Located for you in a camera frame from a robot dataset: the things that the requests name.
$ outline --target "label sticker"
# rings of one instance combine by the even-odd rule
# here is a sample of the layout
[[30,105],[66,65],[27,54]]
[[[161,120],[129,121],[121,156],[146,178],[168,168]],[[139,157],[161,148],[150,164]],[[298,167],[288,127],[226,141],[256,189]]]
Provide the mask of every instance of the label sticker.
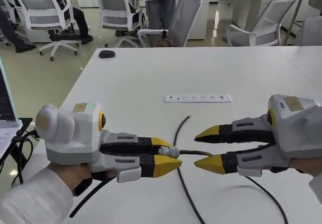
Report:
[[75,104],[72,112],[85,112],[86,106],[87,106],[87,103],[77,103]]
[[286,97],[284,98],[284,101],[291,112],[304,110],[297,97]]
[[48,131],[49,128],[49,120],[47,117],[41,115],[41,114],[37,114],[36,117],[36,126],[37,128],[40,128],[44,131]]

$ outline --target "black trousers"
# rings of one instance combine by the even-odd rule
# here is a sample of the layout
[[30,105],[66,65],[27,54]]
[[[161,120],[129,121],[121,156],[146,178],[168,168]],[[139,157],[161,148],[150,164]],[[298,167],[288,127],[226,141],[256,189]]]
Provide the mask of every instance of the black trousers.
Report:
[[[78,25],[80,36],[82,38],[88,37],[89,29],[83,11],[77,8],[72,8],[72,12],[74,14],[74,19]],[[65,12],[64,16],[65,19],[70,19],[70,14],[68,10]]]
[[11,22],[8,20],[7,15],[0,7],[0,30],[3,32],[6,39],[8,39],[16,48],[24,47],[26,43],[20,39],[14,28],[11,25]]

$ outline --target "white office chair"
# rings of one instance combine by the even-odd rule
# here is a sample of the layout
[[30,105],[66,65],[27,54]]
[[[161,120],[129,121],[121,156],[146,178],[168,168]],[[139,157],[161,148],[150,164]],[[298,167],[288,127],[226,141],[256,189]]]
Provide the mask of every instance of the white office chair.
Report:
[[[43,55],[43,50],[53,47],[50,53],[50,60],[55,61],[54,54],[59,46],[71,49],[75,55],[78,55],[76,48],[69,44],[75,43],[76,40],[61,40],[58,33],[67,29],[74,22],[72,13],[72,5],[67,2],[67,5],[60,9],[56,0],[18,0],[21,5],[21,11],[25,17],[25,27],[29,30],[45,30],[49,31],[49,38],[53,41],[39,48],[39,54]],[[70,19],[65,19],[64,13],[69,11]]]
[[[126,32],[132,32],[142,24],[142,9],[137,9],[131,13],[128,0],[97,0],[99,3],[100,25],[102,29],[111,29]],[[138,47],[132,40],[137,40],[134,36],[121,36],[115,48],[118,48],[122,42],[127,42],[134,47]]]
[[282,21],[295,2],[296,0],[271,1],[250,32],[228,25],[222,40],[229,46],[280,45]]
[[[8,20],[12,22],[13,26],[15,27],[15,33],[21,37],[28,39],[27,35],[16,30],[16,27],[21,23],[21,21],[19,18],[16,18],[15,8],[11,7],[7,0],[0,0],[0,8],[2,8],[4,13],[7,15]],[[0,31],[0,39],[4,37],[5,36]],[[10,42],[7,39],[5,39],[5,43],[7,46],[10,46]]]
[[299,35],[300,46],[322,45],[322,16],[312,17],[303,21]]
[[[174,12],[167,38],[176,47],[186,47],[188,36],[192,28],[193,22],[199,12],[202,0],[179,0]],[[163,29],[141,29],[137,33],[141,44],[147,47],[143,40],[144,35],[160,35]]]

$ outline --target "power outlet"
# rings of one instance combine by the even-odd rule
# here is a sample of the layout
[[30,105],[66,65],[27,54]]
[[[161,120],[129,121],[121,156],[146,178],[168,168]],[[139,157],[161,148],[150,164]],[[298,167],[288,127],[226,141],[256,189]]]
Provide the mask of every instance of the power outlet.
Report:
[[171,102],[181,102],[181,103],[192,103],[192,102],[232,102],[232,98],[228,94],[187,94],[187,95],[177,95],[171,94],[164,96],[166,103]]

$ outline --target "black mouse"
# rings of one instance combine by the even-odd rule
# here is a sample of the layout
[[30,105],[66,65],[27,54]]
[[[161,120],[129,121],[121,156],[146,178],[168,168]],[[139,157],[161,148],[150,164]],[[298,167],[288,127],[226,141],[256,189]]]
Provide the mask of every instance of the black mouse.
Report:
[[114,56],[115,56],[115,52],[112,50],[102,50],[99,53],[99,58],[101,59],[113,58]]

